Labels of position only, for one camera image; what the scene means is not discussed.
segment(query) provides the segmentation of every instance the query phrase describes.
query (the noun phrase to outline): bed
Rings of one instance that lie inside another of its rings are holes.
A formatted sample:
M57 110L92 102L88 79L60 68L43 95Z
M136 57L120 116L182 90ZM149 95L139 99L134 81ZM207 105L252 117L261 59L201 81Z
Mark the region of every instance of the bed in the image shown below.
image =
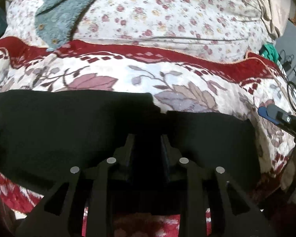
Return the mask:
M272 42L257 0L95 0L73 40L54 52L46 51L34 27L42 3L8 0L0 92L149 92L163 112L216 111L250 119L262 173L252 197L259 201L279 186L294 140L259 117L257 108L274 103L295 112L278 67L257 55ZM0 173L0 197L27 214L42 195ZM209 211L207 217L210 233ZM128 228L133 220L144 227ZM115 236L177 236L179 222L179 215L128 215L115 220Z

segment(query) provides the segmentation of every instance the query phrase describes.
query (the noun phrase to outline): leaf pattern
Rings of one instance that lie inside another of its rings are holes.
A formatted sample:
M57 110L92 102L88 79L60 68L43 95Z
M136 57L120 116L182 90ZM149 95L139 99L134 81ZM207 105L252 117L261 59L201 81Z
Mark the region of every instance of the leaf pattern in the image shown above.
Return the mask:
M96 73L82 75L67 85L69 90L107 90L112 91L117 79L98 76Z
M51 69L51 73L52 73L52 74L56 74L56 73L58 73L59 71L60 71L59 68L53 68L53 69Z
M27 76L29 76L29 75L33 72L33 70L34 70L34 69L29 69L29 70L27 70L27 71L25 72L25 74L26 74Z
M267 107L270 104L274 104L273 99L272 100L270 99L264 103L261 103L259 107L261 106ZM271 139L272 145L278 148L281 145L281 143L283 143L283 136L284 136L283 130L264 118L261 120L261 123L263 127L266 129L267 136Z
M134 65L129 65L129 67L133 70L143 71L143 69L141 69L140 67L134 66Z
M140 76L133 77L132 78L132 84L135 85L135 86L141 84L141 77Z
M174 71L174 70L171 70L171 71L169 72L169 74L170 74L170 75L174 75L174 76L180 76L180 75L182 75L181 72L177 72L177 71Z
M155 98L176 111L189 112L213 112L217 104L214 97L207 91L201 91L192 82L188 87L173 85L173 91L163 91L155 95Z
M36 76L36 78L34 79L34 81L33 81L33 87L39 85L39 84L43 81L43 80L40 79L40 78L41 78L41 75L38 74L38 75Z
M165 89L169 88L168 86L163 86L163 85L156 85L156 86L153 86L153 87L157 88L157 89L161 89L161 90L165 90Z
M217 89L211 83L207 82L207 87L217 95Z
M38 74L40 74L41 71L42 71L42 69L40 69L40 68L34 69L33 74L38 75Z
M243 95L242 93L238 92L239 95L239 100L243 103L249 102L249 98L245 95Z
M219 89L221 89L223 91L227 91L226 88L221 87L220 84L216 83L215 81L209 80L207 83L209 83L211 85L214 85L214 86L218 87Z
M48 89L47 89L48 92L52 92L53 91L53 84L51 84Z
M47 87L47 86L53 84L54 82L55 82L55 81L51 81L51 82L47 82L47 83L43 83L43 84L41 84L41 86L43 86L43 87Z
M278 86L276 86L274 84L270 84L270 88L272 88L272 89L278 89Z
M0 92L6 92L8 90L10 90L10 88L13 86L14 84L14 77L12 77L9 81L7 81L1 88L0 88Z
M80 71L77 70L77 71L73 74L73 77L77 77L77 76L79 76L79 74L80 74Z
M18 79L18 83L23 79L24 75L20 76L20 78Z

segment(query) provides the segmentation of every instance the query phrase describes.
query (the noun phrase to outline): gray fabric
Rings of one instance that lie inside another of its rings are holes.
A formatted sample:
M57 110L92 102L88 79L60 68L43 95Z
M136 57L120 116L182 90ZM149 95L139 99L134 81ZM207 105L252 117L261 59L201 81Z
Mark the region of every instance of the gray fabric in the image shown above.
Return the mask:
M36 33L53 51L70 40L82 12L93 0L44 0L35 15Z

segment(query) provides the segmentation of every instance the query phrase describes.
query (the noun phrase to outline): black cloth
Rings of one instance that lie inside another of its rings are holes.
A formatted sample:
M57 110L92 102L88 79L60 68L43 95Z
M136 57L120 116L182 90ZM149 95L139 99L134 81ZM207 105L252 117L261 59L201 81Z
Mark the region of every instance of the black cloth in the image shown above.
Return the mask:
M160 109L147 93L0 93L0 171L44 193L71 167L89 168L111 157L128 133L148 131L154 111Z
M200 167L223 167L244 190L252 190L261 177L255 131L242 121L221 113L169 111L168 137L172 147Z
M183 156L202 167L224 167L244 189L259 179L249 121L220 113L161 114L148 93L0 93L0 171L42 194L71 167L84 169L111 157L128 133L141 136L134 151L134 178L141 186L160 183L162 133Z

